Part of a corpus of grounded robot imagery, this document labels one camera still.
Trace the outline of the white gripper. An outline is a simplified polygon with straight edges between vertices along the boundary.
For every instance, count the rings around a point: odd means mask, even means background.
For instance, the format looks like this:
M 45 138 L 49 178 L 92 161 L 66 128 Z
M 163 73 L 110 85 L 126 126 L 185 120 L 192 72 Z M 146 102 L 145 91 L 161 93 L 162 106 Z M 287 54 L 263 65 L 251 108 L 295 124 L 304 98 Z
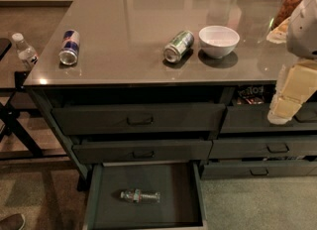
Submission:
M 278 74 L 267 120 L 275 125 L 287 123 L 316 91 L 316 60 L 300 58 L 293 66 L 283 65 Z

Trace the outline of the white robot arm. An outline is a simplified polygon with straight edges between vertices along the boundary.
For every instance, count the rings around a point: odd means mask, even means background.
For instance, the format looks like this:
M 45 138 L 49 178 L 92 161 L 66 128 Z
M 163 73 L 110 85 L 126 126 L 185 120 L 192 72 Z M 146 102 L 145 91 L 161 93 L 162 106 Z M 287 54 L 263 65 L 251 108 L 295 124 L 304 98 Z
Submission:
M 289 122 L 317 91 L 317 0 L 302 0 L 284 25 L 287 50 L 298 60 L 279 72 L 267 113 L 275 125 Z

